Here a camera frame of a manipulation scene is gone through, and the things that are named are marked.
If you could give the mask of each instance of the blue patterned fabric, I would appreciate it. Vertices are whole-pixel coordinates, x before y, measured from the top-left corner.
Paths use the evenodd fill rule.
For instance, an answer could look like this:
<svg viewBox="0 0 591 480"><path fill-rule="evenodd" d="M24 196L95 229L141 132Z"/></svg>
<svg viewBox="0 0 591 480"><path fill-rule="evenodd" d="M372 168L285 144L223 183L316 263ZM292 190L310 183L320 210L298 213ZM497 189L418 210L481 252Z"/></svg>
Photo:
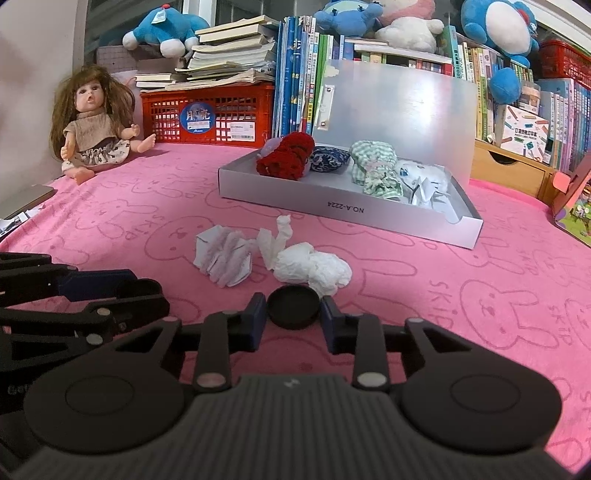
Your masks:
<svg viewBox="0 0 591 480"><path fill-rule="evenodd" d="M314 147L310 169L319 172L335 171L349 161L349 152L335 147Z"/></svg>

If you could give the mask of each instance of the red plastic crate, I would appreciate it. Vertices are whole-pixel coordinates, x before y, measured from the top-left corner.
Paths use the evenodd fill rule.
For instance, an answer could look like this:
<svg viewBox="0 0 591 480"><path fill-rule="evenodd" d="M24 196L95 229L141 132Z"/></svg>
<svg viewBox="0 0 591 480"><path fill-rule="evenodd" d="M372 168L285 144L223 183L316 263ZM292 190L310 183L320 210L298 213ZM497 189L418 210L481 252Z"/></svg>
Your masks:
<svg viewBox="0 0 591 480"><path fill-rule="evenodd" d="M261 148L271 136L274 90L273 85L263 83L142 93L144 133L156 134L156 142ZM192 133L181 126L180 114L193 102L205 103L215 113L213 126L204 133ZM254 141L231 140L231 122L253 124Z"/></svg>
<svg viewBox="0 0 591 480"><path fill-rule="evenodd" d="M591 89L591 57L560 40L540 45L544 78L571 78Z"/></svg>

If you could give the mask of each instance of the doll dress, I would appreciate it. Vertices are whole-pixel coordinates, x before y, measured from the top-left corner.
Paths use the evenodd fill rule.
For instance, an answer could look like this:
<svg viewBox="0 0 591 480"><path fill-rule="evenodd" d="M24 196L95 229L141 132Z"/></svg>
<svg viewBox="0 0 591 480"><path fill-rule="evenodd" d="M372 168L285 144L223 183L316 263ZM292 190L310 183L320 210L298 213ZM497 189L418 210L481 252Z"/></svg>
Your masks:
<svg viewBox="0 0 591 480"><path fill-rule="evenodd" d="M71 160L61 164L61 170L73 167L99 167L102 165L118 165L129 155L129 140L117 138L110 116L104 108L92 112L79 113L76 120L64 129L76 136L77 151Z"/></svg>

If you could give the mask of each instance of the wall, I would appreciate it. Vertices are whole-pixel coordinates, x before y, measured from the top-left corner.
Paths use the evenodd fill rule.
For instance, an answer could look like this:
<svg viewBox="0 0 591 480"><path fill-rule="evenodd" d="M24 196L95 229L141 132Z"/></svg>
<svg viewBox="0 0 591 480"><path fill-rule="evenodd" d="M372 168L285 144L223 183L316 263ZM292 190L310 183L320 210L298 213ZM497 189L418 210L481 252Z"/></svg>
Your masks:
<svg viewBox="0 0 591 480"><path fill-rule="evenodd" d="M86 5L8 0L0 8L0 202L60 175L49 150L53 96L82 65Z"/></svg>

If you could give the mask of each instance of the doll face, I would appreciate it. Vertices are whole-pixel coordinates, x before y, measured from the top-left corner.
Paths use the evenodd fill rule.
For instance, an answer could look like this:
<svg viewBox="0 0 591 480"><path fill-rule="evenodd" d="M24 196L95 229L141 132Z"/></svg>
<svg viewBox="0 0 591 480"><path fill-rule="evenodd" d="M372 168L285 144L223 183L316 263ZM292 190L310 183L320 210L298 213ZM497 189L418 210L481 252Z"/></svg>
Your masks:
<svg viewBox="0 0 591 480"><path fill-rule="evenodd" d="M91 112L103 106L105 93L97 80L82 85L75 94L76 110L80 113Z"/></svg>

